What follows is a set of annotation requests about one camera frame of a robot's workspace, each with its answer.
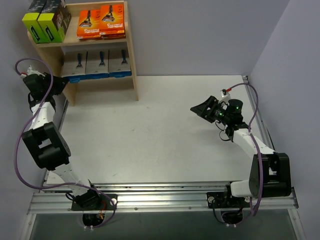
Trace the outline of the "grey blue razor pack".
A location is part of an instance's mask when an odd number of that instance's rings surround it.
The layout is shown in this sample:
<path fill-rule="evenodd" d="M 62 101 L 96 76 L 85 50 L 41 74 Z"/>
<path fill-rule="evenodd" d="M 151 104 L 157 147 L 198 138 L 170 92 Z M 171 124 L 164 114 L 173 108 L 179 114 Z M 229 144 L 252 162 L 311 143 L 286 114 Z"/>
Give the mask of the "grey blue razor pack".
<path fill-rule="evenodd" d="M 85 79 L 109 77 L 109 50 L 89 50 L 86 58 Z"/>
<path fill-rule="evenodd" d="M 61 76 L 67 78 L 70 83 L 78 83 L 86 79 L 86 50 L 67 51 L 64 55 Z"/>
<path fill-rule="evenodd" d="M 112 48 L 108 56 L 108 73 L 110 77 L 124 78 L 132 75 L 127 48 Z"/>

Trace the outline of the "black green razor box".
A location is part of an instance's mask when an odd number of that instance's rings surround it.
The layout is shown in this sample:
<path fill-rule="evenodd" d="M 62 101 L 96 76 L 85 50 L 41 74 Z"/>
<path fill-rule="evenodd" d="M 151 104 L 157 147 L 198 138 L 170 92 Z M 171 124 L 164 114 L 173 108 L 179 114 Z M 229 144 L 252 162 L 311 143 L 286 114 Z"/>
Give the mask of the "black green razor box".
<path fill-rule="evenodd" d="M 46 2 L 46 0 L 33 0 L 24 17 L 22 18 L 22 22 L 26 26 L 36 44 L 49 43 L 49 39 L 38 23 L 38 18 L 42 13 Z"/>
<path fill-rule="evenodd" d="M 37 21 L 50 43 L 62 43 L 71 18 L 64 0 L 47 0 Z"/>

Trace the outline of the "orange razor box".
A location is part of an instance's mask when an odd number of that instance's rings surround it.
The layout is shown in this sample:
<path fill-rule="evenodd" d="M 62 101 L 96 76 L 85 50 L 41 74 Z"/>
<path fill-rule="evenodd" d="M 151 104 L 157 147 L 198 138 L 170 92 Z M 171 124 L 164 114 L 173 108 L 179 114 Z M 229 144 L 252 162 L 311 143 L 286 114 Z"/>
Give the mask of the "orange razor box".
<path fill-rule="evenodd" d="M 100 8 L 100 35 L 123 35 L 125 33 L 124 4 L 103 5 Z"/>
<path fill-rule="evenodd" d="M 125 39 L 126 34 L 104 34 L 100 36 L 103 40 L 117 40 L 117 39 Z"/>
<path fill-rule="evenodd" d="M 80 40 L 100 38 L 100 19 L 99 9 L 82 10 L 79 14 L 76 36 Z"/>

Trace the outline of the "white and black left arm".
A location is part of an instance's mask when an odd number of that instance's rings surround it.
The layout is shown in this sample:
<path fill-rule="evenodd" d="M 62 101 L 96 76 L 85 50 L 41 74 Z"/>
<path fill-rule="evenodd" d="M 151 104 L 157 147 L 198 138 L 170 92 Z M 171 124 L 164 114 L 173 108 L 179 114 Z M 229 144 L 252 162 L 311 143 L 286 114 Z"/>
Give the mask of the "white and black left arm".
<path fill-rule="evenodd" d="M 77 173 L 70 162 L 71 150 L 53 122 L 56 113 L 54 96 L 60 95 L 69 80 L 48 73 L 30 73 L 23 78 L 29 89 L 28 103 L 34 116 L 22 140 L 36 165 L 58 175 L 69 184 L 68 197 L 82 209 L 95 210 L 102 203 L 94 185 Z"/>

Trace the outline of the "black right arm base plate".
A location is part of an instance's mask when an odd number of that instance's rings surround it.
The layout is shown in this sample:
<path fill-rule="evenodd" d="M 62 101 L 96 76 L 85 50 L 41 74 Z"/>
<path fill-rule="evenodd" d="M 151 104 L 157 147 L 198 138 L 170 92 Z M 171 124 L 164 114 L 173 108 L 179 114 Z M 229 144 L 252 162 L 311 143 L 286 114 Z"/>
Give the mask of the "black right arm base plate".
<path fill-rule="evenodd" d="M 207 205 L 210 209 L 249 208 L 250 204 L 243 197 L 233 197 L 225 192 L 207 192 Z"/>

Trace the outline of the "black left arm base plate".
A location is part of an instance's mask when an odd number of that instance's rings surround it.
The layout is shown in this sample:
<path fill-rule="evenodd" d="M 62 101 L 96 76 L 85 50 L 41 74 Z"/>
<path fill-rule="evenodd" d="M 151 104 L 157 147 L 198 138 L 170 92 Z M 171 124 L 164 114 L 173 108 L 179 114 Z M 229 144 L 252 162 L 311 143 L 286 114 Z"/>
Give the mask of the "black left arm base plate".
<path fill-rule="evenodd" d="M 117 194 L 103 195 L 97 192 L 89 192 L 74 198 L 71 205 L 72 211 L 114 210 L 118 201 Z"/>

